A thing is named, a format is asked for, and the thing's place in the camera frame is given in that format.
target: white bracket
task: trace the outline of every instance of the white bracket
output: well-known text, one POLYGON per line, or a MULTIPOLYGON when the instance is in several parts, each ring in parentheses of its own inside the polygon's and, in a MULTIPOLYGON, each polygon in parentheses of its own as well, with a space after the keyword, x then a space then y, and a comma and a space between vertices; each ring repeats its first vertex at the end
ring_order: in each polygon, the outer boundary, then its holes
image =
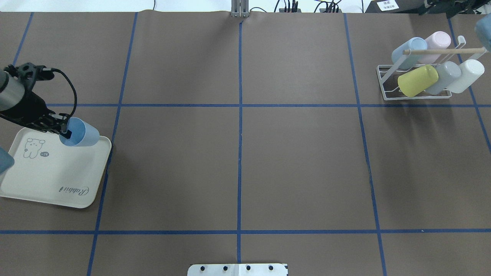
POLYGON ((249 0, 232 0, 232 17, 249 17, 249 0))
POLYGON ((188 276, 288 276, 287 264, 191 265, 188 276))

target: cartoon animal drawing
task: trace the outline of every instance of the cartoon animal drawing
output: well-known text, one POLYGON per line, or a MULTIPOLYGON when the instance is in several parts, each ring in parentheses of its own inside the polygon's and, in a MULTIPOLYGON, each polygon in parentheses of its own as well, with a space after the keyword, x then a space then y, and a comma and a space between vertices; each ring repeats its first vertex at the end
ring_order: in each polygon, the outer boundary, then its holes
POLYGON ((24 158, 36 158, 39 150, 43 147, 46 141, 27 138, 26 146, 24 147, 24 158))

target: white metal plate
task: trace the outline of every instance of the white metal plate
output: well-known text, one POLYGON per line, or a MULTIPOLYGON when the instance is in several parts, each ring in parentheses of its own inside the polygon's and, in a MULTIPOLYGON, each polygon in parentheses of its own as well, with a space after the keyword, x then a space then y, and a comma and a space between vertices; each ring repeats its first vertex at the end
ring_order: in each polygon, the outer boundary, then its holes
POLYGON ((188 276, 288 276, 287 264, 191 265, 188 276))
POLYGON ((104 136, 90 147, 68 147, 57 134, 23 128, 9 154, 15 164, 0 176, 0 196, 85 208, 95 199, 111 150, 104 136))

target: tray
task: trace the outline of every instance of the tray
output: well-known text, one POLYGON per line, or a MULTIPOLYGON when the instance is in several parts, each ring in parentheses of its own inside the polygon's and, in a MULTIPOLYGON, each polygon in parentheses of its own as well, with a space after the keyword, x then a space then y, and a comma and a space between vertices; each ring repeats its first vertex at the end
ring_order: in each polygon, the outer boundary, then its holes
POLYGON ((94 202, 111 147, 104 136, 94 146, 69 147, 57 134, 23 128, 8 152, 15 164, 0 176, 0 196, 86 208, 94 202))

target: white label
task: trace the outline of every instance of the white label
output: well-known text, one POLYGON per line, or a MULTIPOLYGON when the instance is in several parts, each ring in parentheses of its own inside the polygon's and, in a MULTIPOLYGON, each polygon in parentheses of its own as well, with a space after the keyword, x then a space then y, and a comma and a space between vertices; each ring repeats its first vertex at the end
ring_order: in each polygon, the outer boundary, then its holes
POLYGON ((397 5, 395 0, 387 0, 387 1, 377 2, 377 5, 379 5, 379 8, 381 11, 395 10, 395 9, 399 8, 399 6, 397 5))

